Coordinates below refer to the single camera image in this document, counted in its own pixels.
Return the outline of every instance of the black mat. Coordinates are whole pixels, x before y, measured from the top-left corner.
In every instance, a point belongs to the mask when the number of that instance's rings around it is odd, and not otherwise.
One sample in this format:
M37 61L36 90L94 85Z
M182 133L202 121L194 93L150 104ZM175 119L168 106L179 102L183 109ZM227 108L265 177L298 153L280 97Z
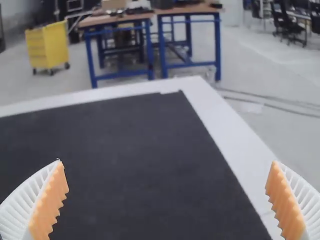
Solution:
M0 118L0 129L0 201L65 165L51 240L271 239L182 92Z

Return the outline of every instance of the blue metal table frame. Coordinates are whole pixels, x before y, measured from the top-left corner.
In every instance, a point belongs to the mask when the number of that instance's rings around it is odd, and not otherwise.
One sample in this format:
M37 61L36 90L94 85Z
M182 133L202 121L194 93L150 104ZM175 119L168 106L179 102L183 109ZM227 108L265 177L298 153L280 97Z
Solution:
M133 24L133 27L125 27L119 28L115 27L117 24ZM91 80L91 86L93 89L98 87L98 81L100 80L108 80L114 78L122 78L122 77L131 77L137 75L148 76L149 80L153 80L154 76L154 53L151 42L151 33L150 33L151 20L150 18L139 18L139 19L121 19L116 22L108 22L96 25L88 25L80 28L84 30L84 38L86 45L86 53L89 67L89 74ZM139 35L139 43L135 41L135 45L128 47L108 47L108 41L105 40L105 35L112 34L115 32L121 31L135 31L135 33ZM131 52L139 52L139 59L141 62L144 61L144 38L143 38L143 30L145 30L146 36L146 52L147 52L147 68L139 69L139 70L125 70L122 68L121 64L119 64L118 72L107 73L103 75L97 76L95 73L94 61L93 61L93 53L91 47L92 38L96 39L97 49L98 49L98 59L100 68L104 68L104 61L106 56L118 55L124 53Z
M184 16L184 20L175 21L174 17ZM213 16L210 20L192 20L192 16ZM169 17L169 21L164 21L165 17ZM188 12L188 13L163 13L157 15L158 21L158 40L159 40L159 55L161 62L162 77L168 78L169 69L189 68L199 66L216 67L215 80L221 80L221 37L220 37L220 13L219 12ZM215 39L215 61L193 62L193 43L192 43L192 27L191 23L214 23L214 39ZM186 41L175 41L174 25L185 24ZM171 41L166 41L164 36L164 25L171 25ZM176 47L188 47L186 53L179 51ZM166 61L166 47L173 51L181 60L182 63L168 64Z

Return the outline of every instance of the gray floor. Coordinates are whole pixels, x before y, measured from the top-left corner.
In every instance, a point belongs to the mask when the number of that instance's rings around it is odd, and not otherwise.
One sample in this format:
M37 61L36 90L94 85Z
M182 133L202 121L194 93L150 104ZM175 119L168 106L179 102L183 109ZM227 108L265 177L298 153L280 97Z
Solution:
M194 59L209 60L214 55L214 28L210 24L194 23L192 29ZM287 46L279 42L271 35L272 30L268 23L267 31L263 31L258 22L250 29L222 28L222 82L217 85L213 81L214 68L179 69L171 71L170 76L202 75L215 88L281 98L280 102L220 91L221 95L233 98L228 102L279 159L320 190L320 119L317 117L320 107L302 103L320 105L320 37L313 35L310 44L303 49L298 44ZM183 38L184 32L182 26L177 27L178 38ZM48 76L46 72L32 75L24 42L0 54L0 106L90 89L84 44L71 45L69 51L71 69L59 70L55 76ZM101 81L99 87L146 80L146 76L141 76Z

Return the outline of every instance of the yellow cart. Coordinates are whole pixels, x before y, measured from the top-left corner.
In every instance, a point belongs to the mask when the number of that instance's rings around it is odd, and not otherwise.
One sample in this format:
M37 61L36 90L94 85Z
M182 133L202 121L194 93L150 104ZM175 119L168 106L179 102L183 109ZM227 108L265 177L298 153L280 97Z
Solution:
M51 76L54 75L53 67L64 64L65 69L70 68L66 23L64 20L25 31L34 75L38 68L47 69Z

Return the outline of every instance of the white wall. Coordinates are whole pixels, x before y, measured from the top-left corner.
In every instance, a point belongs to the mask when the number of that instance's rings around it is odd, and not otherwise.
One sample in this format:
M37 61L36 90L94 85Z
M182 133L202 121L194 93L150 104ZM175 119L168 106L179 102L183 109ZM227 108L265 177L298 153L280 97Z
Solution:
M5 30L24 26L32 19L31 13L39 9L40 0L0 0Z
M225 26L240 26L242 24L242 0L220 0L225 12L221 14L222 24Z
M6 18L36 10L40 5L40 0L0 0L0 3L2 16Z

